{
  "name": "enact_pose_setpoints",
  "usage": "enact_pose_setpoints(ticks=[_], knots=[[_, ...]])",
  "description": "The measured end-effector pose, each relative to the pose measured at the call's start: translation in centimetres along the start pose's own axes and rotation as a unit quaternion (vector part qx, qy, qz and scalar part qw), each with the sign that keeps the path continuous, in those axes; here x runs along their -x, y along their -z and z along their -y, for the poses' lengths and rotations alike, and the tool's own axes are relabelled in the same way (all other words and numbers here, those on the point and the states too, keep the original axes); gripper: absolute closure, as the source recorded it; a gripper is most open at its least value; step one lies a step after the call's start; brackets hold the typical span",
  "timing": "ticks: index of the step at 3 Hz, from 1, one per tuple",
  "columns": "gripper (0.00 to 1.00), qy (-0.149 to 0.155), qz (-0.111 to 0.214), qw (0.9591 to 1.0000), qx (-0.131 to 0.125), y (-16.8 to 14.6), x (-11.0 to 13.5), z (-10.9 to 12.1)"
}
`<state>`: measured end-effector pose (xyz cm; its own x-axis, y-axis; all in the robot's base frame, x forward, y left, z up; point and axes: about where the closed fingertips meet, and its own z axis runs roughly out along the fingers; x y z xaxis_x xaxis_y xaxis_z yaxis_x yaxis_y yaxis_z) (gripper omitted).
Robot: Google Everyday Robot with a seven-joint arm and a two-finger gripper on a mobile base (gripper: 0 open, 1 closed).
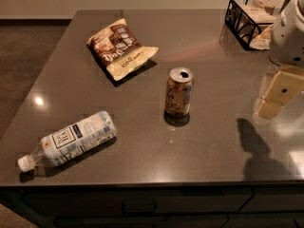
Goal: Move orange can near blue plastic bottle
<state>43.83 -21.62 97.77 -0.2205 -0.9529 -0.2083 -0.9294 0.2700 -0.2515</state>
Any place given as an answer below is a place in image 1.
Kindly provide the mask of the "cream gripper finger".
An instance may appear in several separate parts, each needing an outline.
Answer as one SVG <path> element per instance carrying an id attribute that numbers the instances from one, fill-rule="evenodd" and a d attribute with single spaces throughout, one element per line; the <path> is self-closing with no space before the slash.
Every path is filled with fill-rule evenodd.
<path id="1" fill-rule="evenodd" d="M 254 114 L 273 119 L 304 88 L 304 69 L 279 69 L 267 73 L 262 81 Z"/>
<path id="2" fill-rule="evenodd" d="M 288 77 L 294 77 L 294 78 L 304 77 L 304 68 L 299 66 L 283 65 L 278 72 Z"/>

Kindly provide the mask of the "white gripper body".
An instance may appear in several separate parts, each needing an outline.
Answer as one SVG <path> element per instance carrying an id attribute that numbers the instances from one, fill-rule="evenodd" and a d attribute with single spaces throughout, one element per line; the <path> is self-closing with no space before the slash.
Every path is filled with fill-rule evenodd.
<path id="1" fill-rule="evenodd" d="M 304 0 L 291 0 L 275 19 L 269 57 L 277 65 L 304 67 Z"/>

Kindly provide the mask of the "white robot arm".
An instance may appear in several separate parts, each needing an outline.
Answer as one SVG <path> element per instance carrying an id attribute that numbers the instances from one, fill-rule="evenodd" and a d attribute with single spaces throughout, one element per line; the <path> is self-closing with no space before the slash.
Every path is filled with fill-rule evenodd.
<path id="1" fill-rule="evenodd" d="M 304 0 L 290 0 L 272 25 L 269 60 L 254 115 L 271 120 L 304 88 Z"/>

